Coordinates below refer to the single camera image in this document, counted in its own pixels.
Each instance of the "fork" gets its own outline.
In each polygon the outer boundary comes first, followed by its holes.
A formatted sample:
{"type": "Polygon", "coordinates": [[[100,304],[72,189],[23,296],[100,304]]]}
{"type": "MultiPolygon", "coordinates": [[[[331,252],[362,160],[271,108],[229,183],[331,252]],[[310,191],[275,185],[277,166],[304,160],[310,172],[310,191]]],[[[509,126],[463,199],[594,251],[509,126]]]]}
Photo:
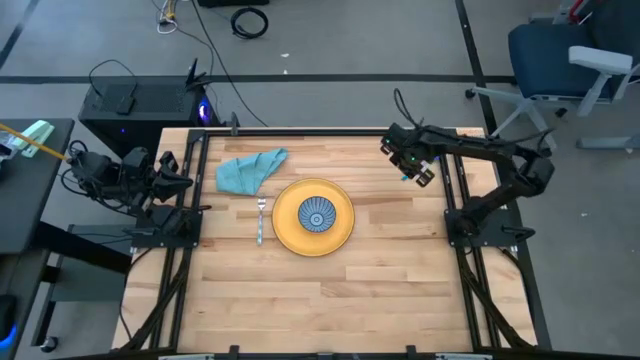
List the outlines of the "fork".
{"type": "Polygon", "coordinates": [[[263,196],[258,198],[258,209],[260,209],[260,215],[258,216],[258,246],[262,245],[262,210],[267,205],[267,199],[263,196]]]}

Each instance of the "computer tower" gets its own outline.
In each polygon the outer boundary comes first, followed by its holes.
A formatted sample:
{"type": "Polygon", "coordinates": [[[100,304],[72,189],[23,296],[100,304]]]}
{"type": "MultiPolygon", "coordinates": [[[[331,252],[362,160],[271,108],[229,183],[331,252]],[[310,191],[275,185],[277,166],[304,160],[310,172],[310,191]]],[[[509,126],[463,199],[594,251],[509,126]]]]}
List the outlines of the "computer tower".
{"type": "Polygon", "coordinates": [[[186,76],[108,79],[94,80],[98,91],[89,89],[78,119],[120,158],[137,146],[155,157],[163,128],[221,126],[205,89],[187,86],[186,76]]]}

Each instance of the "yellow pencil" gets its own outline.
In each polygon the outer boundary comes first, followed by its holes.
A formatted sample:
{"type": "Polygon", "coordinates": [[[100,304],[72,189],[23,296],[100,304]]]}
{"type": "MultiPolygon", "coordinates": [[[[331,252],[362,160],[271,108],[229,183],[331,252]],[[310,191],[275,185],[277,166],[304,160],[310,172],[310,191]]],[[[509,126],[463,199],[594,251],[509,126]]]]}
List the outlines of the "yellow pencil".
{"type": "Polygon", "coordinates": [[[26,137],[26,136],[22,135],[21,133],[19,133],[19,132],[17,132],[17,131],[15,131],[15,130],[13,130],[12,128],[10,128],[10,127],[8,127],[8,126],[6,126],[6,125],[2,124],[2,123],[0,123],[0,130],[4,130],[4,131],[8,132],[9,134],[11,134],[11,135],[13,135],[13,136],[15,136],[15,137],[18,137],[18,138],[20,138],[20,139],[22,139],[22,140],[24,140],[24,141],[28,142],[29,144],[31,144],[31,145],[33,145],[33,146],[37,147],[38,149],[40,149],[40,150],[42,150],[42,151],[45,151],[45,152],[48,152],[49,154],[51,154],[51,155],[53,155],[53,156],[57,157],[57,158],[58,158],[58,159],[60,159],[60,160],[64,160],[64,161],[66,161],[66,160],[67,160],[67,157],[66,157],[66,156],[64,156],[64,155],[62,155],[62,154],[60,154],[59,152],[57,152],[57,151],[55,151],[55,150],[51,149],[50,147],[44,146],[44,145],[42,145],[42,144],[38,144],[37,142],[35,142],[35,141],[33,141],[33,140],[29,139],[28,137],[26,137]]]}

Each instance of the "chair armrest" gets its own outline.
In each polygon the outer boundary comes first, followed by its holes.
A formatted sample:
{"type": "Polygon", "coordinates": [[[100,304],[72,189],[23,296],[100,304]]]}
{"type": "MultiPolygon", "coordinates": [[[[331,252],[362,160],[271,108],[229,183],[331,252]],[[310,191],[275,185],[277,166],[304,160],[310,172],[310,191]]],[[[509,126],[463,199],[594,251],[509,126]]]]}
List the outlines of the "chair armrest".
{"type": "Polygon", "coordinates": [[[569,48],[569,62],[610,75],[622,75],[631,71],[633,58],[611,51],[572,46],[569,48]]]}

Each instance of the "towel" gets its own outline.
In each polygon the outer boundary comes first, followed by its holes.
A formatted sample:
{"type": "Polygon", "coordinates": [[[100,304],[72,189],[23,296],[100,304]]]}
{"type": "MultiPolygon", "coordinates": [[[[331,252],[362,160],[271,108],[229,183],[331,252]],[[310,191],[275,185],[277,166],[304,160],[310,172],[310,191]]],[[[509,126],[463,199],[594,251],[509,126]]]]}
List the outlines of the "towel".
{"type": "Polygon", "coordinates": [[[228,161],[216,169],[216,189],[219,192],[255,195],[287,155],[287,149],[280,148],[228,161]]]}

